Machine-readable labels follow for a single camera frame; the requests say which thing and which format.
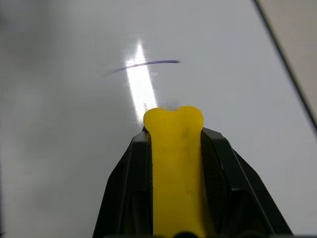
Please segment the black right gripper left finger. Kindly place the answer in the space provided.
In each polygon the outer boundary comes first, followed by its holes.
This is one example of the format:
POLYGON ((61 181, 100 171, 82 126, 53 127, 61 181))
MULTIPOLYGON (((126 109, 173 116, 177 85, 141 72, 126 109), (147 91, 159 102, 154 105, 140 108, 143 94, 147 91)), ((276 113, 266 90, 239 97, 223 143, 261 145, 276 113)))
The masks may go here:
POLYGON ((152 147, 145 128, 132 138, 107 180, 92 236, 153 236, 152 147))

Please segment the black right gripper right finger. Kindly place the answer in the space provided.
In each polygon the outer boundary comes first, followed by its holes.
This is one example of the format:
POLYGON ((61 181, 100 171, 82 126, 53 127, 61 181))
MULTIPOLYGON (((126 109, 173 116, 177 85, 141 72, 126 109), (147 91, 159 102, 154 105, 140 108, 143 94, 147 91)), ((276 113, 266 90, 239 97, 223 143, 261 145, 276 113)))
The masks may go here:
POLYGON ((260 176, 221 133, 204 127, 201 152, 209 214, 217 235, 292 234, 260 176))

